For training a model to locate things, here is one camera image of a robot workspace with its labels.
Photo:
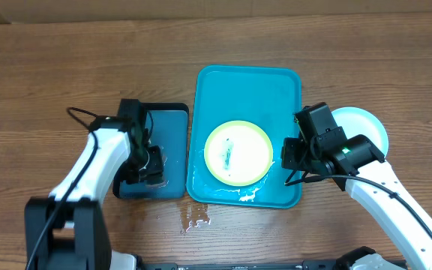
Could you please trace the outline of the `light blue plate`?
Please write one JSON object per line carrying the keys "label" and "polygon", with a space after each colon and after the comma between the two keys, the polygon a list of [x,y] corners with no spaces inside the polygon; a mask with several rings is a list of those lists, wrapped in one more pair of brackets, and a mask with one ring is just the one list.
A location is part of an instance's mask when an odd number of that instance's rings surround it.
{"label": "light blue plate", "polygon": [[365,135],[383,154],[389,152],[389,136],[382,122],[370,112],[358,107],[342,107],[331,112],[346,137]]}

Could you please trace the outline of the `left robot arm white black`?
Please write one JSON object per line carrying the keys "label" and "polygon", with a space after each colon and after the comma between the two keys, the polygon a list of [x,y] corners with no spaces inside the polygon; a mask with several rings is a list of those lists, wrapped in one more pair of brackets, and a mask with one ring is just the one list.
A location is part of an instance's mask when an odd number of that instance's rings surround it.
{"label": "left robot arm white black", "polygon": [[46,199],[25,206],[27,269],[141,269],[137,255],[112,249],[102,213],[110,185],[118,197],[132,197],[120,185],[160,185],[161,150],[150,145],[149,114],[97,115],[73,168]]}

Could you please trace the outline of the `dark green sponge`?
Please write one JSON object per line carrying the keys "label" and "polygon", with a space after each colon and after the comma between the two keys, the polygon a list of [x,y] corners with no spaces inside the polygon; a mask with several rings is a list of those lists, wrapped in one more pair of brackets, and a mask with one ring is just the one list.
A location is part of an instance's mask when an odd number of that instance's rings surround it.
{"label": "dark green sponge", "polygon": [[150,155],[143,180],[147,185],[162,185],[164,183],[164,163],[160,153]]}

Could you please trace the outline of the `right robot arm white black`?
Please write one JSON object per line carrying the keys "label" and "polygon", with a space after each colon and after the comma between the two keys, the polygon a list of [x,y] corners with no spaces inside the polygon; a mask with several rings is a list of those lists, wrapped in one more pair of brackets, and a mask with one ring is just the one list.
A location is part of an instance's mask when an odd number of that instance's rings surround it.
{"label": "right robot arm white black", "polygon": [[302,183],[332,179],[380,225],[412,269],[432,269],[432,218],[364,135],[300,136],[284,140],[283,168]]}

